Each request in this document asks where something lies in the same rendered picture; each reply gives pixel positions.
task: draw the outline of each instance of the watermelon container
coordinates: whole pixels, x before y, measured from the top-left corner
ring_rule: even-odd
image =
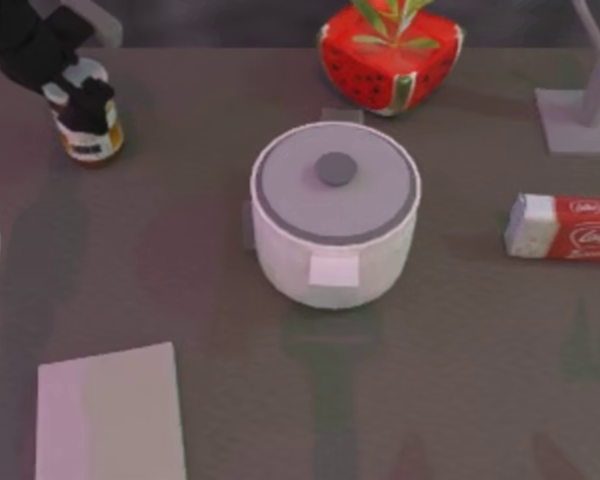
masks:
[[[423,10],[432,0],[352,0],[320,30],[333,86],[356,105],[394,116],[420,104],[458,61],[464,30]]]

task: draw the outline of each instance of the table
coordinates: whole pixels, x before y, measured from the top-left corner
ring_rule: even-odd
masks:
[[[424,198],[399,284],[344,314],[281,297],[241,247],[258,152],[343,105],[314,51],[84,55],[128,137],[105,170],[0,77],[0,480],[33,478],[39,364],[162,341],[192,479],[600,479],[600,266],[501,243],[518,192],[600,195],[600,159],[545,153],[532,94],[580,87],[586,51],[468,50],[425,106],[367,119]]]

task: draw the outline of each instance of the metal stand base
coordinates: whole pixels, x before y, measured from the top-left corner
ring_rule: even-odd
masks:
[[[600,126],[581,125],[582,90],[536,89],[536,102],[549,151],[563,155],[600,155]]]

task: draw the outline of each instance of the watermelon pattern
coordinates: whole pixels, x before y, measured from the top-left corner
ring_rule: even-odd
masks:
[[[318,35],[330,82],[353,103],[382,116],[413,108],[436,90],[456,64],[464,42],[457,24],[423,10],[413,14],[404,31],[393,34],[389,42],[359,9],[349,6]]]

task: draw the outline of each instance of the gray lid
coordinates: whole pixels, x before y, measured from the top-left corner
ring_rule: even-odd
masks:
[[[324,245],[365,243],[398,226],[419,188],[410,159],[373,130],[315,123],[284,136],[256,172],[266,214],[292,235]]]

